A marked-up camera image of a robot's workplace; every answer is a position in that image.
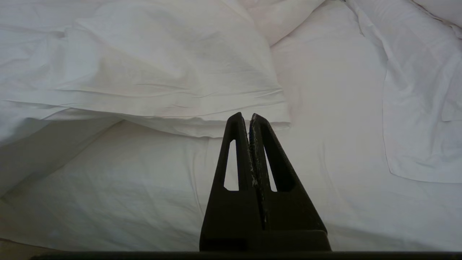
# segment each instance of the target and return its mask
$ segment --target black clamp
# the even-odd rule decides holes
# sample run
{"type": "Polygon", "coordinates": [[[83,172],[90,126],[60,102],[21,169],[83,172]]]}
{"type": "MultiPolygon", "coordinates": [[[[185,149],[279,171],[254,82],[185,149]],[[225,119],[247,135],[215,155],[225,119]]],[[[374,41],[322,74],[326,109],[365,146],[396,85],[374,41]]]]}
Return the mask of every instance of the black clamp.
{"type": "Polygon", "coordinates": [[[221,144],[202,225],[201,251],[330,251],[327,230],[269,122],[254,114],[250,143],[241,113],[221,144]],[[224,187],[230,142],[236,140],[239,191],[224,187]],[[266,156],[277,192],[269,183],[266,156]]]}

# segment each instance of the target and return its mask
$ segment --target white bedsheet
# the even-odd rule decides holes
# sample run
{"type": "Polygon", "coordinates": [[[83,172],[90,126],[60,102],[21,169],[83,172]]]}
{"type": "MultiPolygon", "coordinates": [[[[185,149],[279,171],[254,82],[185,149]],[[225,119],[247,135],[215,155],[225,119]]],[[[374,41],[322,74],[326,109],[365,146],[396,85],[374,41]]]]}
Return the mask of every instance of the white bedsheet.
{"type": "MultiPolygon", "coordinates": [[[[276,134],[333,250],[460,250],[462,185],[388,170],[385,56],[354,13],[329,0],[272,53],[292,117],[276,134]]],[[[197,250],[220,144],[117,124],[4,196],[0,237],[64,250],[197,250]]]]}

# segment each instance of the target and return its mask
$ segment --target bed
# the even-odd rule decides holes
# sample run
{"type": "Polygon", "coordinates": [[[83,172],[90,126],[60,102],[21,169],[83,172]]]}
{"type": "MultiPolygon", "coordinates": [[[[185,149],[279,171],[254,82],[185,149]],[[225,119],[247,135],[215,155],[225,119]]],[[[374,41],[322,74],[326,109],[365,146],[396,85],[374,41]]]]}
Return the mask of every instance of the bed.
{"type": "MultiPolygon", "coordinates": [[[[460,250],[462,184],[390,173],[387,55],[350,6],[325,1],[271,55],[291,119],[276,135],[332,249],[460,250]]],[[[0,236],[71,251],[197,251],[220,146],[221,138],[118,122],[53,173],[6,193],[0,236]]],[[[228,164],[230,190],[236,170],[228,164]]]]}

